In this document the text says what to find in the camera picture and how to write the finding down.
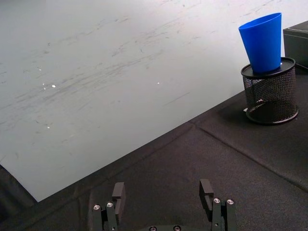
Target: black fabric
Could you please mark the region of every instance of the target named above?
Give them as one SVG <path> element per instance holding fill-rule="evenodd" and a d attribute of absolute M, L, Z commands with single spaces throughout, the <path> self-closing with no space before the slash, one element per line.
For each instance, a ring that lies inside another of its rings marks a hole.
<path fill-rule="evenodd" d="M 277 126 L 250 122 L 244 92 L 193 119 L 200 128 L 308 192 L 308 75 L 297 70 L 296 119 Z"/>
<path fill-rule="evenodd" d="M 308 85 L 304 76 L 298 79 Z M 198 195 L 201 178 L 211 181 L 216 196 L 236 202 L 240 231 L 308 230 L 308 107 L 306 93 L 298 96 L 298 119 L 275 127 L 249 122 L 243 93 L 232 97 L 4 221 L 0 230 L 91 230 L 93 205 L 110 200 L 118 181 L 127 194 L 120 230 L 175 223 L 209 230 Z"/>
<path fill-rule="evenodd" d="M 36 200 L 0 166 L 0 222 L 34 205 Z"/>

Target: screw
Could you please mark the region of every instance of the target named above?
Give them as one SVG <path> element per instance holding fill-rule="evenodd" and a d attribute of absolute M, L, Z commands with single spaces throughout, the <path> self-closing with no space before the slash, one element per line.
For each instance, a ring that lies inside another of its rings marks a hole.
<path fill-rule="evenodd" d="M 215 198 L 215 199 L 214 199 L 214 202 L 215 202 L 215 203 L 220 203 L 220 200 L 219 200 L 218 198 Z"/>
<path fill-rule="evenodd" d="M 95 206 L 93 207 L 93 209 L 94 209 L 94 210 L 99 210 L 99 209 L 100 209 L 100 205 L 95 205 Z"/>
<path fill-rule="evenodd" d="M 108 203 L 107 203 L 107 207 L 108 207 L 108 208 L 112 207 L 113 205 L 114 205 L 114 204 L 113 204 L 112 202 L 108 202 Z"/>
<path fill-rule="evenodd" d="M 181 231 L 181 227 L 178 226 L 178 225 L 176 225 L 175 227 L 173 227 L 173 230 L 174 230 L 174 231 Z"/>
<path fill-rule="evenodd" d="M 231 199 L 229 199 L 229 200 L 227 200 L 227 203 L 230 204 L 230 205 L 232 205 L 232 204 L 234 204 L 234 201 L 231 200 Z"/>

